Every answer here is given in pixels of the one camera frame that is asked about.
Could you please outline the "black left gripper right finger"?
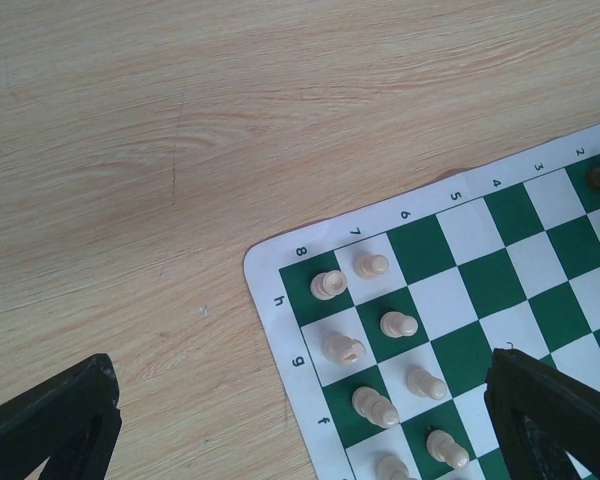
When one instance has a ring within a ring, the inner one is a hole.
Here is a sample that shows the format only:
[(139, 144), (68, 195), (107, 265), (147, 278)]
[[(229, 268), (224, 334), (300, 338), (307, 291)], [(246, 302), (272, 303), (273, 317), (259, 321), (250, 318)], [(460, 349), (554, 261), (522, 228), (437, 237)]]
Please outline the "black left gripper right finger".
[(517, 349), (496, 348), (485, 404), (512, 479), (600, 479), (600, 392)]

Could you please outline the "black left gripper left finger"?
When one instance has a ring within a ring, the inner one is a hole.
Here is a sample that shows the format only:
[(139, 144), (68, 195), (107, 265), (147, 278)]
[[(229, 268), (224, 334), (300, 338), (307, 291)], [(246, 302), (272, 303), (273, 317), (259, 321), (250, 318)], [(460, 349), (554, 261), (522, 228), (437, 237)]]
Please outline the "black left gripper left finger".
[(0, 479), (103, 479), (122, 426), (110, 357), (94, 354), (0, 405)]

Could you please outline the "green white chess board mat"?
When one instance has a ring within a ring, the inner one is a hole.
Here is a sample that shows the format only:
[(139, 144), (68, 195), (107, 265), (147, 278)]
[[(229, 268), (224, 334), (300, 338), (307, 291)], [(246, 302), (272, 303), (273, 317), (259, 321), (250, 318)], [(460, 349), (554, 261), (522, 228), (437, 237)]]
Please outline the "green white chess board mat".
[[(508, 472), (484, 402), (496, 348), (514, 348), (600, 392), (600, 125), (252, 247), (247, 284), (315, 474), (372, 479), (398, 456), (418, 479), (504, 479)], [(363, 279), (365, 253), (389, 270)], [(342, 271), (347, 289), (321, 301), (319, 273)], [(390, 338), (390, 311), (418, 331)], [(339, 367), (323, 354), (333, 334), (360, 340), (366, 356)], [(407, 375), (427, 370), (442, 400), (414, 395)], [(383, 429), (358, 415), (368, 386), (396, 407)], [(426, 440), (449, 433), (470, 455), (454, 470)]]

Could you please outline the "white chess pawn e7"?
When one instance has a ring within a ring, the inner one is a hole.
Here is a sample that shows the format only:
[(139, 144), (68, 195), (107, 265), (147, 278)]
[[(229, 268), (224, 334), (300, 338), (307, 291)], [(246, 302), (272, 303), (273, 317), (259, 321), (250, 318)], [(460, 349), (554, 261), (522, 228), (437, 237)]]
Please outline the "white chess pawn e7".
[(462, 470), (470, 463), (468, 451), (443, 430), (432, 431), (426, 440), (429, 455), (454, 470)]

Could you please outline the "white chess pawn f7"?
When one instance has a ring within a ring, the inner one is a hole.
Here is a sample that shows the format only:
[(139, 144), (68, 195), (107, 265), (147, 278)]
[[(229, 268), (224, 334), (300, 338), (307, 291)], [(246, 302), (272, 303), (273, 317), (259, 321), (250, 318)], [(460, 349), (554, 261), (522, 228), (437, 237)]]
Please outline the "white chess pawn f7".
[(409, 391), (419, 397), (442, 400), (447, 394), (446, 383), (424, 369), (413, 369), (407, 375), (406, 383)]

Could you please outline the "white chess king e8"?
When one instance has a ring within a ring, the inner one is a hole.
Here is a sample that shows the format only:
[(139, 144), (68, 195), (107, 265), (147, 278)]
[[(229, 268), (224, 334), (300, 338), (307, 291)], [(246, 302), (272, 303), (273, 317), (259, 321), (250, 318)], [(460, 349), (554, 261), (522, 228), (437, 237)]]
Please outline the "white chess king e8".
[(411, 480), (407, 465), (396, 455), (384, 455), (376, 465), (377, 480)]

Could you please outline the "white chess bishop f8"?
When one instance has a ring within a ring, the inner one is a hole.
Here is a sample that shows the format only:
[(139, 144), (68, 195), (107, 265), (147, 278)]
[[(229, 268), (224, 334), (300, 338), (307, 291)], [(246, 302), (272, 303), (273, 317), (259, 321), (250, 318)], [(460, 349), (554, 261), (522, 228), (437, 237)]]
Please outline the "white chess bishop f8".
[(396, 407), (371, 387), (356, 389), (352, 395), (352, 405), (358, 415), (380, 428), (388, 429), (400, 424)]

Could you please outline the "white chess pawn g7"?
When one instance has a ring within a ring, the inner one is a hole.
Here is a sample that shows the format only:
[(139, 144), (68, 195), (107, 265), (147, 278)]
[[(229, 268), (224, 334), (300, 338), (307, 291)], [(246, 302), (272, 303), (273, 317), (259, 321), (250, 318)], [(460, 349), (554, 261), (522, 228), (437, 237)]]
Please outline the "white chess pawn g7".
[(415, 317), (398, 311), (385, 313), (380, 320), (380, 328), (384, 335), (390, 338), (414, 336), (419, 328)]

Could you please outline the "white chess knight g8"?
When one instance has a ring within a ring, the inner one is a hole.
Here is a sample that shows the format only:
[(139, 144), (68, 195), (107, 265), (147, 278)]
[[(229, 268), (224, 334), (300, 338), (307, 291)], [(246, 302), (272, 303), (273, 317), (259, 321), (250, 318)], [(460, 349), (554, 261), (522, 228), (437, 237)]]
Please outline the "white chess knight g8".
[(367, 354), (364, 344), (346, 335), (330, 335), (322, 345), (324, 356), (339, 367), (350, 366)]

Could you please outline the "white chess pawn h7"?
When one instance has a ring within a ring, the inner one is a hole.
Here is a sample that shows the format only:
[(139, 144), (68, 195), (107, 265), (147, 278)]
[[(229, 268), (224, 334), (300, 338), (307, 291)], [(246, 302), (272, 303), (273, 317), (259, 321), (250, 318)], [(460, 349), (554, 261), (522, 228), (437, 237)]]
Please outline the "white chess pawn h7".
[(381, 254), (365, 253), (354, 263), (355, 273), (363, 279), (375, 279), (389, 270), (389, 260)]

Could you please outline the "white chess rook h8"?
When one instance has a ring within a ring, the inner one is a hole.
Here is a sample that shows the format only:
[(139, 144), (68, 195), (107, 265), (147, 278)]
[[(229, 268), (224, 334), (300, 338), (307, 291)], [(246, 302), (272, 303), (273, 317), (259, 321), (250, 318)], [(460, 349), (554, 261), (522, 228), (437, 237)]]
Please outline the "white chess rook h8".
[(328, 301), (342, 294), (348, 287), (346, 275), (340, 270), (317, 274), (310, 283), (311, 294), (318, 300)]

